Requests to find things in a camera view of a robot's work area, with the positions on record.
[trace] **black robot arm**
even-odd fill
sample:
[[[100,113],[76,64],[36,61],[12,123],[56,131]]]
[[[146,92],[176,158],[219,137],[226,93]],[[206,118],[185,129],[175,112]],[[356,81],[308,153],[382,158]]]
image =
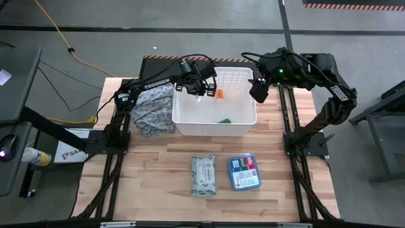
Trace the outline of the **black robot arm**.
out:
[[[162,86],[168,83],[176,83],[176,91],[182,91],[186,88],[187,94],[203,96],[214,96],[216,91],[216,73],[215,64],[210,61],[202,70],[199,69],[196,62],[189,63],[185,59],[179,59],[178,65],[182,71],[179,75],[168,75],[166,77],[151,77],[149,79],[133,79],[122,85],[114,93],[115,110],[111,121],[104,129],[104,139],[106,146],[120,147],[125,144],[125,137],[122,137],[120,130],[122,122],[132,108],[135,106],[138,96],[141,92]],[[213,83],[206,82],[210,77]]]
[[[259,57],[253,60],[249,55]],[[279,48],[274,53],[264,55],[242,53],[248,60],[254,61],[260,77],[252,80],[251,96],[263,103],[270,85],[298,87],[312,90],[314,86],[325,87],[332,97],[325,103],[321,112],[304,127],[298,127],[290,144],[297,149],[306,149],[313,135],[327,125],[344,122],[356,107],[356,90],[347,86],[339,75],[335,58],[331,54],[296,54]]]

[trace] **wooden table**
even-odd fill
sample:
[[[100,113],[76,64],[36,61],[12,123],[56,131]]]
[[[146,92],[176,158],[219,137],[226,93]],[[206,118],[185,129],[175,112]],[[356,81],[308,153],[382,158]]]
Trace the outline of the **wooden table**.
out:
[[[121,80],[106,79],[99,106],[113,95]],[[316,115],[312,95],[303,89],[294,92],[299,119],[305,125]],[[285,129],[278,89],[271,87],[267,100],[257,107],[258,121],[244,137],[183,136],[176,130],[146,138],[131,123],[130,149],[123,161],[114,220],[299,221],[290,160],[282,140]],[[100,112],[96,129],[109,123],[113,109],[110,103]],[[255,154],[262,186],[236,192],[230,185],[227,159],[244,153]],[[216,196],[191,196],[194,155],[216,155]],[[96,155],[84,165],[73,215],[82,212],[98,192],[105,159],[106,155]],[[321,158],[308,157],[308,165],[315,193],[338,217],[327,164]],[[306,194],[303,198],[309,214]]]

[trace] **blue box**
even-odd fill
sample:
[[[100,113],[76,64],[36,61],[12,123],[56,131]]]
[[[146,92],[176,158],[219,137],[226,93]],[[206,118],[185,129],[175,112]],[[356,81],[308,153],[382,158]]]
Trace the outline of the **blue box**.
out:
[[[228,171],[232,189],[235,191],[243,191],[261,186],[258,164],[252,154],[229,158]]]

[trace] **patterned towel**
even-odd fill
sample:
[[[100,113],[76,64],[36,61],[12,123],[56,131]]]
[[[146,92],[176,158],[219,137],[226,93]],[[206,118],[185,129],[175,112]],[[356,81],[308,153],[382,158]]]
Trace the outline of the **patterned towel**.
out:
[[[173,132],[173,85],[167,84],[142,92],[130,112],[131,119],[145,137]]]

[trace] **gray floor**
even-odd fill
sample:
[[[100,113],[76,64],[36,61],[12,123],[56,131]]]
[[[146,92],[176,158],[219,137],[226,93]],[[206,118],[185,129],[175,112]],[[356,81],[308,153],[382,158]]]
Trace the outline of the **gray floor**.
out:
[[[42,0],[57,24],[71,26],[282,29],[277,0]],[[291,29],[296,30],[404,30],[405,13],[304,9],[301,0],[285,0]],[[13,0],[0,12],[0,23],[50,25],[31,0]],[[204,53],[212,57],[238,58],[243,51],[265,53],[284,46],[277,34],[199,33],[100,33],[65,32],[66,38],[85,61],[121,77],[138,74],[142,57],[148,54],[183,55]],[[0,41],[16,46],[42,46],[42,60],[95,86],[105,75],[77,63],[66,51],[56,32],[0,30]],[[298,53],[332,53],[339,72],[358,90],[358,107],[352,115],[377,102],[381,93],[405,79],[402,65],[405,36],[293,35]],[[72,108],[98,96],[100,90],[64,78],[47,66],[40,66]],[[330,95],[314,89],[320,111]],[[28,105],[46,117],[73,121],[93,115],[97,101],[69,112],[52,88],[38,73]],[[328,143],[332,179],[341,217],[352,222],[405,226],[405,181],[369,184],[368,179],[383,174],[377,149],[365,122],[353,127],[348,122],[325,129],[336,136]],[[19,180],[24,167],[19,173]],[[80,171],[43,172],[37,178],[38,194],[18,199],[16,191],[0,198],[0,224],[69,216]]]

